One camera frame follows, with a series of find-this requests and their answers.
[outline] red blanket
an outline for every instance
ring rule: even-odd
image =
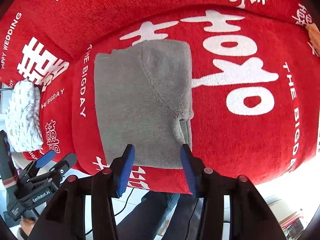
[[[42,152],[54,149],[59,160],[75,151],[78,169],[94,174],[107,165],[94,107],[95,55],[145,39],[186,41],[193,61],[194,154],[223,175],[244,173],[261,183],[319,150],[319,59],[304,28],[294,24],[312,21],[298,0],[243,1],[245,9],[279,20],[199,5],[242,0],[16,0],[0,25],[0,37],[10,36],[0,75],[12,86],[23,70],[45,84]],[[44,47],[32,52],[39,42]],[[35,64],[28,69],[30,60]],[[182,170],[134,167],[129,185],[188,191]]]

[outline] jeans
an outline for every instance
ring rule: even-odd
[[[141,203],[117,225],[119,240],[153,240],[176,204],[162,240],[184,240],[187,232],[187,240],[196,239],[203,199],[188,194],[149,191]]]

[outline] gray garment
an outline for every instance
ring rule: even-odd
[[[144,41],[94,62],[95,106],[108,163],[127,144],[135,165],[182,168],[180,147],[192,145],[191,52],[181,41]]]

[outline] folded white cloth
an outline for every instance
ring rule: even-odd
[[[5,126],[17,152],[40,149],[43,139],[39,124],[40,91],[29,80],[18,82],[5,111]]]

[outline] black cable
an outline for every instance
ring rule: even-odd
[[[132,190],[131,190],[131,192],[130,192],[129,196],[127,197],[127,200],[126,200],[126,202],[125,202],[125,205],[124,205],[123,209],[122,209],[119,213],[115,214],[115,217],[116,217],[117,215],[119,215],[119,214],[120,214],[120,213],[125,209],[125,207],[127,206],[127,203],[128,203],[129,197],[131,196],[131,194],[132,194],[133,190],[134,190],[134,187],[132,188]],[[91,232],[92,232],[92,229],[91,229],[88,233],[86,233],[85,235],[87,236],[87,235],[88,235],[88,234],[90,234]]]
[[[192,219],[192,217],[193,217],[193,215],[194,215],[194,213],[195,213],[195,211],[196,211],[196,208],[197,208],[197,205],[198,205],[198,201],[199,201],[199,199],[197,199],[197,202],[196,202],[195,208],[193,209],[193,212],[192,212],[191,217],[190,217],[190,219],[189,219],[189,222],[188,222],[188,229],[187,229],[187,234],[186,234],[186,238],[185,238],[184,240],[187,240],[187,238],[188,238],[188,236],[189,236],[191,219]]]

